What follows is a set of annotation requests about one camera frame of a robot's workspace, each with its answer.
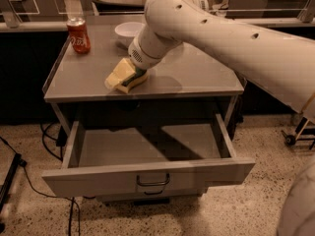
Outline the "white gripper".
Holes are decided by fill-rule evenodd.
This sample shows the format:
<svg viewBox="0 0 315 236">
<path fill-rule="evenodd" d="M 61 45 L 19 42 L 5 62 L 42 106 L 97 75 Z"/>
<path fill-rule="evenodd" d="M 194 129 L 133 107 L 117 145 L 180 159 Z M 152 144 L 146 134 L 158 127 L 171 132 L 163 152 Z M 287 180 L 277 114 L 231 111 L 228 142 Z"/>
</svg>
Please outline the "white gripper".
<svg viewBox="0 0 315 236">
<path fill-rule="evenodd" d="M 160 62 L 164 56 L 161 38 L 149 27 L 143 27 L 128 47 L 129 58 L 123 58 L 105 79 L 108 89 L 116 87 L 136 74 L 136 67 L 148 70 Z"/>
</svg>

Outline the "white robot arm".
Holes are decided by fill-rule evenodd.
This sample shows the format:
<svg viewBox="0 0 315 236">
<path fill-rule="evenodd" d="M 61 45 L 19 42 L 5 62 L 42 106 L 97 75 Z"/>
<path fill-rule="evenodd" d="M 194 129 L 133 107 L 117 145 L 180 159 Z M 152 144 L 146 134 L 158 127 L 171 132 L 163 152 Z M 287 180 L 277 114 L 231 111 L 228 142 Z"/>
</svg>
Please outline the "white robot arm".
<svg viewBox="0 0 315 236">
<path fill-rule="evenodd" d="M 139 70 L 152 68 L 186 42 L 315 122 L 315 41 L 214 16 L 202 7 L 205 3 L 147 0 L 146 24 L 105 85 L 136 85 Z"/>
</svg>

